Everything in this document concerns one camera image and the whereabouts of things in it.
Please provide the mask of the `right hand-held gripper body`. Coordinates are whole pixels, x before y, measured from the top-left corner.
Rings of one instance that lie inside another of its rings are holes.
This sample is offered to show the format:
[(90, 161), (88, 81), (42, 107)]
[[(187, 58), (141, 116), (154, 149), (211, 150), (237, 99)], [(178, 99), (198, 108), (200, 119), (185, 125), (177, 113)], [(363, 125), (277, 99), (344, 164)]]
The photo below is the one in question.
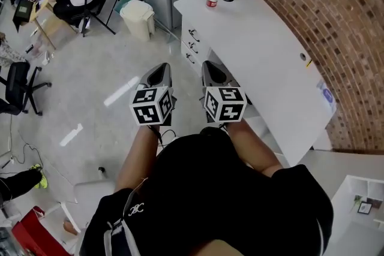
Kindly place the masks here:
[(202, 64), (202, 91), (200, 101), (209, 122), (241, 121), (248, 105), (247, 96), (223, 64), (212, 61)]

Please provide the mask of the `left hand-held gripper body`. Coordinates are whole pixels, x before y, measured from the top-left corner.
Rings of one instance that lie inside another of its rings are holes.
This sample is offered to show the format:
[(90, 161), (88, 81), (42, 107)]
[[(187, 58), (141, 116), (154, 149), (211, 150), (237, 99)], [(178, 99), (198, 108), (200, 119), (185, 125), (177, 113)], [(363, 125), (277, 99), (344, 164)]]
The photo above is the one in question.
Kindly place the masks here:
[(173, 96), (170, 64), (149, 70), (130, 94), (130, 110), (140, 126), (170, 126), (177, 99)]

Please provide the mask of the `white cabinet door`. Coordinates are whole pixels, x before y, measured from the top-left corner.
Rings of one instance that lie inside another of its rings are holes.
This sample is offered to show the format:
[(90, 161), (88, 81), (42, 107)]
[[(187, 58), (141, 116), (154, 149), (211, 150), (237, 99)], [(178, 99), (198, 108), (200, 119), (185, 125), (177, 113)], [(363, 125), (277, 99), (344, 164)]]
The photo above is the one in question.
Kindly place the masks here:
[(207, 55), (209, 46), (205, 44), (200, 38), (195, 39), (190, 34), (184, 34), (182, 42), (188, 47), (189, 51), (194, 55)]
[(202, 34), (185, 18), (182, 19), (182, 40), (185, 44), (188, 42), (196, 44), (208, 43), (203, 39)]
[(202, 70), (202, 63), (189, 51), (182, 50), (182, 57), (184, 61), (197, 73), (200, 74)]

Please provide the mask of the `person's right forearm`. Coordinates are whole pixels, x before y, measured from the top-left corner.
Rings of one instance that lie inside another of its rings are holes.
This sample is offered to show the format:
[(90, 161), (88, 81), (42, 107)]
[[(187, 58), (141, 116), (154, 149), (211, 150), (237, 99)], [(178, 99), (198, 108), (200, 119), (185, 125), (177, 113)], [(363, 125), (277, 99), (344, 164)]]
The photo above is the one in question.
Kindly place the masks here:
[(229, 137), (239, 157), (253, 169), (267, 177), (283, 168), (275, 153), (259, 138), (242, 119), (226, 125)]

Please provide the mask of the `person's left forearm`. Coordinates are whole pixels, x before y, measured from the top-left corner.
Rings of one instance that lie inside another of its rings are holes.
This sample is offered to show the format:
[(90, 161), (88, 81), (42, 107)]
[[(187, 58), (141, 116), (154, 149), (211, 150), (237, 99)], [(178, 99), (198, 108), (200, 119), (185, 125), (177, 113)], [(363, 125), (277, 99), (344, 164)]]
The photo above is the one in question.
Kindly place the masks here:
[(149, 176), (155, 163), (160, 126), (141, 126), (122, 165), (115, 184), (115, 192), (135, 189)]

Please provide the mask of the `white desk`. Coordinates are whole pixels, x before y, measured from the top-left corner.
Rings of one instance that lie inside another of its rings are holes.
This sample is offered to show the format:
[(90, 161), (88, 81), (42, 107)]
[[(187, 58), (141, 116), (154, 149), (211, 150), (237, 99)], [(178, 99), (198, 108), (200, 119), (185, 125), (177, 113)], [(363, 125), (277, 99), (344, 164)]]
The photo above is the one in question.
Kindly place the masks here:
[(331, 118), (316, 88), (312, 59), (264, 0), (178, 0), (175, 8), (201, 34), (263, 118), (286, 161), (297, 165)]

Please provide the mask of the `cream trash bin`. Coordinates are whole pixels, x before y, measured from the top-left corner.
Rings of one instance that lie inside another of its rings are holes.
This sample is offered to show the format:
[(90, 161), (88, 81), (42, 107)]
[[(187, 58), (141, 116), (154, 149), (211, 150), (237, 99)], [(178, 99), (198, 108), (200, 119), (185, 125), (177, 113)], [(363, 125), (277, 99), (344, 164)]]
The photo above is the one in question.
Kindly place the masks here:
[(142, 41), (149, 41), (151, 34), (155, 33), (155, 12), (149, 4), (139, 0), (130, 0), (119, 13), (134, 37)]

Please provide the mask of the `person's black shirt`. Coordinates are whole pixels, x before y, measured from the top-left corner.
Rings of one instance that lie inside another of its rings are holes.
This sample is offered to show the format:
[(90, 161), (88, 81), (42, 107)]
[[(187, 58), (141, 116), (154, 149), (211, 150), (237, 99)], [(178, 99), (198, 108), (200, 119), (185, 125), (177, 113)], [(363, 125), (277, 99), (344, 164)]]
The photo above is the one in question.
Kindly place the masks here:
[(80, 256), (190, 256), (220, 240), (243, 256), (323, 256), (331, 201), (306, 166), (272, 177), (207, 128), (167, 145), (137, 188), (104, 196)]

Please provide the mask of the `blue round sticker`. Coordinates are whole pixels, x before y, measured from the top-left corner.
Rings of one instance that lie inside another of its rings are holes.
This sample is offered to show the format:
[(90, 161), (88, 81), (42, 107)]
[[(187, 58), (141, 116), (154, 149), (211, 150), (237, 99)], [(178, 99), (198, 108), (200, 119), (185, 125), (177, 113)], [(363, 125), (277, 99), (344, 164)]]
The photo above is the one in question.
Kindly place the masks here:
[(328, 110), (328, 113), (331, 116), (333, 116), (337, 110), (337, 103), (335, 101), (335, 97), (333, 96), (332, 92), (329, 90), (324, 80), (320, 80), (316, 85), (316, 88), (319, 90), (321, 94), (323, 103), (325, 104)]

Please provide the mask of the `wooden table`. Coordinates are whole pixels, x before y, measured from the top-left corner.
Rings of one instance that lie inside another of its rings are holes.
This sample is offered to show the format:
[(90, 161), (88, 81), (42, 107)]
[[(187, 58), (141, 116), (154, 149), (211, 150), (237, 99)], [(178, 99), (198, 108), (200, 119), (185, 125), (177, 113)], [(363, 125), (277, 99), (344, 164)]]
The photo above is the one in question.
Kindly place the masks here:
[[(44, 23), (40, 23), (38, 21), (38, 17), (46, 10), (50, 11), (51, 15)], [(71, 25), (59, 19), (54, 14), (53, 6), (48, 0), (20, 0), (19, 4), (16, 6), (13, 22), (17, 31), (19, 31), (21, 26), (34, 23), (37, 30), (42, 34), (44, 42), (47, 43), (53, 51), (56, 50), (56, 47), (51, 41), (50, 35), (54, 34), (63, 27), (77, 34), (77, 31)]]

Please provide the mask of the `black office chair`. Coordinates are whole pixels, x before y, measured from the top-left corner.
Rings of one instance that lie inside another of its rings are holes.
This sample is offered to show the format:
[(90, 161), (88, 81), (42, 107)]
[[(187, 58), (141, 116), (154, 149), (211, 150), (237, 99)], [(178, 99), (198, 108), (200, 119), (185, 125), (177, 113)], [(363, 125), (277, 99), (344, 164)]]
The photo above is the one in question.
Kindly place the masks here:
[(5, 100), (0, 98), (0, 114), (19, 115), (20, 113), (28, 114), (26, 109), (27, 102), (31, 103), (34, 113), (42, 116), (43, 112), (39, 112), (36, 108), (33, 93), (43, 87), (51, 88), (51, 82), (40, 83), (34, 85), (34, 80), (41, 67), (35, 67), (30, 80), (27, 76), (31, 65), (29, 62), (14, 62), (10, 65), (7, 79), (0, 76), (0, 83), (5, 85)]

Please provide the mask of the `red box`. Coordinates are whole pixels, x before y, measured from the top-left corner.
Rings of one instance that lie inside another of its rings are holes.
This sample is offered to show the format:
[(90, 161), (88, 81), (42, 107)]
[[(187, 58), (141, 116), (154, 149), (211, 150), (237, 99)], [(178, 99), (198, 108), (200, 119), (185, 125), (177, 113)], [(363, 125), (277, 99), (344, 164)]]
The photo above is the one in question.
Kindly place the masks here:
[(34, 206), (11, 232), (20, 246), (35, 256), (71, 256), (64, 247), (41, 224), (45, 211)]

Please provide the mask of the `white shelf unit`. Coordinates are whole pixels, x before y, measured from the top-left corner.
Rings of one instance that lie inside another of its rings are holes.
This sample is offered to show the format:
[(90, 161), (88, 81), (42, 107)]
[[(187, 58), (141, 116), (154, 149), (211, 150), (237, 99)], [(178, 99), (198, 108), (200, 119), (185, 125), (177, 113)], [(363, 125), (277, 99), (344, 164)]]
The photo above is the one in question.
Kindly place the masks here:
[[(384, 256), (384, 180), (348, 175), (332, 197), (334, 223), (326, 256)], [(358, 213), (362, 201), (369, 215)]]

